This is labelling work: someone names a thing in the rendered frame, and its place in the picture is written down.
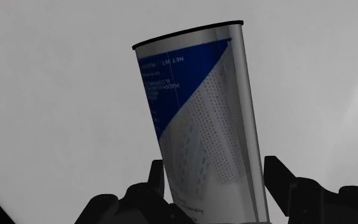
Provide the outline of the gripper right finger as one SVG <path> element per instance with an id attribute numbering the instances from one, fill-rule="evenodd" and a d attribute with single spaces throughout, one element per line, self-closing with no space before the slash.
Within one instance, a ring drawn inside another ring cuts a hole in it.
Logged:
<path id="1" fill-rule="evenodd" d="M 358 224 L 358 186 L 331 192 L 314 179 L 296 177 L 276 156 L 264 158 L 263 179 L 287 224 Z"/>

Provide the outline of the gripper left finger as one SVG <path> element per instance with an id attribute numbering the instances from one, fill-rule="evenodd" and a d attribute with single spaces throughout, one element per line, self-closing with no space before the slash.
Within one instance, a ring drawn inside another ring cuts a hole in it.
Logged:
<path id="1" fill-rule="evenodd" d="M 195 224 L 163 198 L 164 190 L 163 161 L 154 160 L 146 182 L 128 187 L 121 199 L 109 193 L 94 196 L 74 224 Z"/>

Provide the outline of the silver and blue can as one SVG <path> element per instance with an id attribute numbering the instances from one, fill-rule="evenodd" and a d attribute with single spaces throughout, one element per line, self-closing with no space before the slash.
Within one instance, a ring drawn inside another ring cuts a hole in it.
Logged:
<path id="1" fill-rule="evenodd" d="M 135 44 L 173 202 L 196 224 L 272 224 L 244 22 Z"/>

